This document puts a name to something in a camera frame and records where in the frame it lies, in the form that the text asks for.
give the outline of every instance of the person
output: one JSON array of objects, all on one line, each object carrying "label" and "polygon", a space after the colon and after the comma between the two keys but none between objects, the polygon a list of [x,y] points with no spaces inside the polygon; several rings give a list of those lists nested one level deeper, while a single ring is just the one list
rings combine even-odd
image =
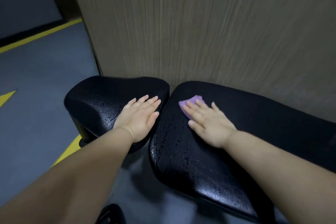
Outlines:
[{"label": "person", "polygon": [[[95,223],[132,143],[159,113],[158,97],[132,99],[111,131],[70,155],[0,208],[0,223]],[[215,103],[188,102],[188,125],[223,148],[292,224],[336,223],[336,174],[238,131]]]}]

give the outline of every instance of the black seat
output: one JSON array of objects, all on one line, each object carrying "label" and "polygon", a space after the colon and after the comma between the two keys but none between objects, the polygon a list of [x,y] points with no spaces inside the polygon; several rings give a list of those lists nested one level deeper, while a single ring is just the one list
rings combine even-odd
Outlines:
[{"label": "black seat", "polygon": [[[85,146],[113,128],[122,108],[134,97],[149,94],[162,100],[157,111],[161,111],[169,98],[169,84],[152,77],[112,78],[93,76],[74,86],[64,99],[65,108],[72,117]],[[148,136],[134,143],[129,151],[139,150],[148,141]]]},{"label": "black seat", "polygon": [[185,82],[170,96],[149,144],[153,171],[167,186],[242,218],[287,223],[254,180],[224,151],[188,126],[179,101],[214,101],[238,130],[336,172],[336,124],[271,99],[206,82]]}]

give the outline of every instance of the purple cloth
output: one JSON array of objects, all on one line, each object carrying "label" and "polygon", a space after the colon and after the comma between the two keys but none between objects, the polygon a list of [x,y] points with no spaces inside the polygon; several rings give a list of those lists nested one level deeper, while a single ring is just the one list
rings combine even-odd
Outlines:
[{"label": "purple cloth", "polygon": [[191,99],[187,99],[187,100],[183,100],[183,101],[180,101],[178,103],[178,105],[180,106],[181,110],[183,111],[183,113],[190,119],[190,120],[194,120],[193,118],[191,118],[191,116],[189,114],[187,114],[186,111],[183,110],[183,106],[184,105],[187,105],[187,101],[193,103],[194,105],[196,104],[196,99],[198,99],[199,101],[201,101],[202,103],[204,103],[203,99],[202,99],[202,96],[193,96]]}]

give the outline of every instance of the wood grain wall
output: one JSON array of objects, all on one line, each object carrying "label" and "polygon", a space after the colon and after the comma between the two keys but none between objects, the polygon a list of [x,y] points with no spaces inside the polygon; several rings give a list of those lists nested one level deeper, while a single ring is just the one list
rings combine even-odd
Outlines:
[{"label": "wood grain wall", "polygon": [[78,0],[103,75],[257,93],[336,122],[336,0]]}]

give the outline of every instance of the hand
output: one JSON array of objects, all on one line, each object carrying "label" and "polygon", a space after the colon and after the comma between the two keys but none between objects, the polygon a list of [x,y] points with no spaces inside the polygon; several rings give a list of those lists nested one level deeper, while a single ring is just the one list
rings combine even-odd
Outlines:
[{"label": "hand", "polygon": [[161,103],[161,100],[157,96],[147,100],[148,97],[148,95],[145,95],[138,101],[135,98],[129,101],[115,120],[113,126],[113,129],[123,128],[130,132],[133,143],[145,138],[159,115],[159,112],[155,112],[155,110]]},{"label": "hand", "polygon": [[206,104],[196,100],[194,105],[187,102],[183,109],[195,120],[190,120],[188,125],[206,143],[216,148],[225,148],[230,135],[237,131],[231,121],[219,110],[214,102],[209,108]]}]

